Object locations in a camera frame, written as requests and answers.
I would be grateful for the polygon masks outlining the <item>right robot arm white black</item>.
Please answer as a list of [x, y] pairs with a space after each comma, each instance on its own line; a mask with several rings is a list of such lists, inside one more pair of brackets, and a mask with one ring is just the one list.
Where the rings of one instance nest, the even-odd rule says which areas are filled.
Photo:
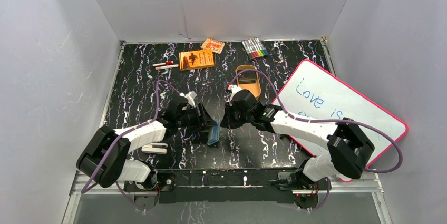
[[280, 106], [263, 105], [237, 85], [229, 85], [228, 91], [230, 100], [225, 104], [221, 127], [236, 129], [250, 123], [260, 131], [300, 138], [327, 150], [304, 161], [295, 172], [279, 173], [272, 186], [282, 191], [317, 189], [321, 179], [331, 176], [362, 176], [375, 147], [353, 120], [314, 123], [310, 118], [290, 115]]

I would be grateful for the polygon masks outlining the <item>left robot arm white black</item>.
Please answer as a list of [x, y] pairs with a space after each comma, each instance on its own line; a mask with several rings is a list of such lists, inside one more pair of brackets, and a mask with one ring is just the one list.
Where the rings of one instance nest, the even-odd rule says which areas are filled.
[[116, 182], [137, 182], [144, 190], [152, 190], [158, 177], [139, 160], [129, 160], [128, 154], [149, 144], [172, 137], [179, 129], [190, 132], [208, 131], [217, 126], [196, 93], [179, 94], [171, 98], [156, 119], [123, 129], [100, 127], [76, 162], [76, 168], [103, 188]]

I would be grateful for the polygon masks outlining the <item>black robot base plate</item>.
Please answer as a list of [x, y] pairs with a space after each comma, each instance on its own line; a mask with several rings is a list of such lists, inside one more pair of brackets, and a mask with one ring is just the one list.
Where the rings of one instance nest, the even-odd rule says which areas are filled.
[[295, 168], [159, 169], [147, 182], [125, 182], [125, 192], [152, 194], [160, 204], [181, 202], [273, 201], [315, 210], [332, 187], [313, 182]]

